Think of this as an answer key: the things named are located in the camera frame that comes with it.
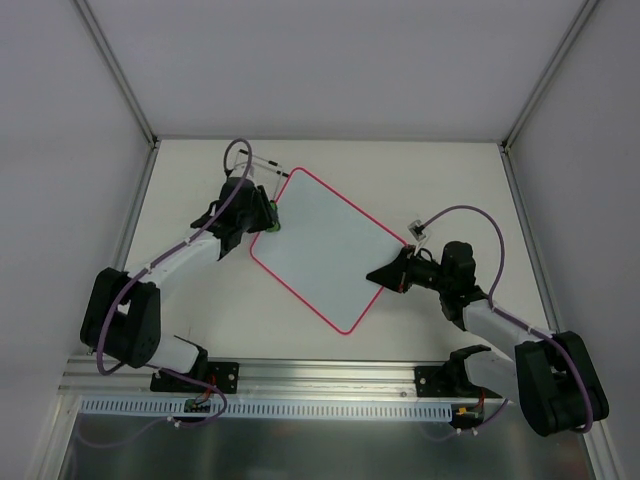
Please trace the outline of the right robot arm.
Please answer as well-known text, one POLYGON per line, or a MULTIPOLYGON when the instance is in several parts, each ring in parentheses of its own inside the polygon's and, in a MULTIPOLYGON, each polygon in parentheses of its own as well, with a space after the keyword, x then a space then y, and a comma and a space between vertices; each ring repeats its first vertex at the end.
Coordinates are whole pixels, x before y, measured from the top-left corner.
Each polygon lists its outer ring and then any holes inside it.
POLYGON ((418 392, 459 397, 490 392, 519 405, 529 426, 543 437, 586 433, 606 419, 609 402, 582 338, 572 331, 541 331, 500 309, 477 284, 475 273, 471 245, 453 241, 439 261, 407 246, 366 276, 397 293, 413 286, 435 291, 445 318, 483 340, 452 352, 432 374, 418 379, 418 392))

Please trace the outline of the green whiteboard eraser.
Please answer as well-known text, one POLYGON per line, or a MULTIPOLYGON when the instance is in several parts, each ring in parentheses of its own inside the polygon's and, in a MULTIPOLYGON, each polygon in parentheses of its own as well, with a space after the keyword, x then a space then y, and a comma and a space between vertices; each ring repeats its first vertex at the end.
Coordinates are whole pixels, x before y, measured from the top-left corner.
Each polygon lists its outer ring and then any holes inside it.
POLYGON ((278 207, 274 200, 269 202, 268 226, 266 232, 277 232, 281 228, 279 221, 278 207))

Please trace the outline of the pink framed whiteboard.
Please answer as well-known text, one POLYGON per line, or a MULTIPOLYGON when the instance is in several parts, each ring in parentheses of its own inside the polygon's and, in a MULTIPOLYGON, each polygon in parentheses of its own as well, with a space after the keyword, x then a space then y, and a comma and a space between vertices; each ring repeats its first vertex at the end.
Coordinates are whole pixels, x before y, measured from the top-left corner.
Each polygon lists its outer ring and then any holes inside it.
POLYGON ((257 234, 250 256, 336 332, 351 334, 383 291, 366 275, 407 242, 303 167, 275 205, 280 228, 257 234))

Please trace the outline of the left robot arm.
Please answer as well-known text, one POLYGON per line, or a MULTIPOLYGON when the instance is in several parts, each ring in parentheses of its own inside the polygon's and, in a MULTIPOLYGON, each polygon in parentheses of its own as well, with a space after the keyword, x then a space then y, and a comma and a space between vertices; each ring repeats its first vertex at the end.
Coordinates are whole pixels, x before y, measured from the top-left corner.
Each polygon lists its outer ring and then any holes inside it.
POLYGON ((109 356, 120 367, 171 370, 187 391, 202 388, 208 379, 206 350, 163 331, 162 303, 184 277, 222 260, 245 234, 278 226, 275 204, 265 188, 230 177, 219 198, 169 251, 130 270, 102 270, 80 329, 80 341, 96 353, 99 372, 114 372, 104 365, 109 356))

